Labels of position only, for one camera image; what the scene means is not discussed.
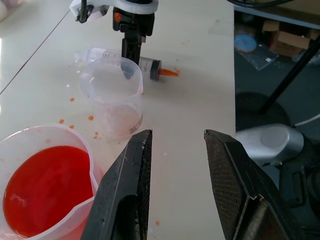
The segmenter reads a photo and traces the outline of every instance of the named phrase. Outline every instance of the orange liquid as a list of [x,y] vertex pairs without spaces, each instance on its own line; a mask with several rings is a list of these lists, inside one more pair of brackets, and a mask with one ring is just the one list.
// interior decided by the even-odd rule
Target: orange liquid
[[163,68],[160,69],[159,75],[171,76],[171,77],[179,77],[180,76],[179,72],[170,71],[168,69],[163,69]]
[[4,194],[4,217],[23,237],[40,234],[93,196],[89,155],[76,147],[54,146],[25,161]]

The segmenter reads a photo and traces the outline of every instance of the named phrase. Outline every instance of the blue object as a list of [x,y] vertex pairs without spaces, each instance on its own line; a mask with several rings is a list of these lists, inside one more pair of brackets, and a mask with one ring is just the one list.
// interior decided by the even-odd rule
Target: blue object
[[256,40],[246,33],[240,33],[234,36],[234,48],[240,52],[248,53],[257,47]]

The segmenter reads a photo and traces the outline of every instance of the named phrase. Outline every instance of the plastic syringe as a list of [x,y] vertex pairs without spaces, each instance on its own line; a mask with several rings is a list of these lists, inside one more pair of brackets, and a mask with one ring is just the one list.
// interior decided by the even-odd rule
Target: plastic syringe
[[[76,52],[74,54],[76,61],[83,61],[88,65],[96,60],[121,57],[119,53],[106,51],[103,48],[93,47],[83,52]],[[155,60],[146,57],[140,57],[139,68],[141,69],[143,78],[148,78],[153,81],[158,81],[160,75],[178,77],[179,73],[161,68],[161,60]]]

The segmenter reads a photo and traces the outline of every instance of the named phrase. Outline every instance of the white table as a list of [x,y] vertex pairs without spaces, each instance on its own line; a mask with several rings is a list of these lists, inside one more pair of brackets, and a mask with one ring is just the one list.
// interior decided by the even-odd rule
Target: white table
[[[86,24],[69,13],[0,95],[0,139],[64,119],[107,171],[128,139],[93,139],[97,123],[88,120],[93,112],[79,91],[73,53],[95,41],[120,51],[122,38],[110,12]],[[235,133],[233,6],[225,0],[161,0],[146,41],[142,56],[181,72],[144,82],[140,130],[153,129],[148,239],[222,240],[204,130]]]
[[0,93],[67,14],[66,0],[25,0],[0,22]]

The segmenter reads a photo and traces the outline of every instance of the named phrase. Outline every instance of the measuring cup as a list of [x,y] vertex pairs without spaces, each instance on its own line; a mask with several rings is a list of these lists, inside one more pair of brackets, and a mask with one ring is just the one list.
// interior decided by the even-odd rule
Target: measuring cup
[[48,230],[28,238],[29,240],[56,240],[75,230],[89,215],[94,196],[97,193],[98,184],[102,179],[102,172],[95,163],[88,143],[76,131],[57,124],[48,124],[30,127],[18,131],[0,141],[0,239],[20,240],[23,237],[17,235],[8,226],[2,203],[7,184],[14,172],[28,158],[55,146],[71,146],[88,153],[93,197],[75,206],[62,220]]
[[96,60],[81,72],[79,87],[105,137],[125,138],[140,127],[143,78],[133,61],[120,56]]

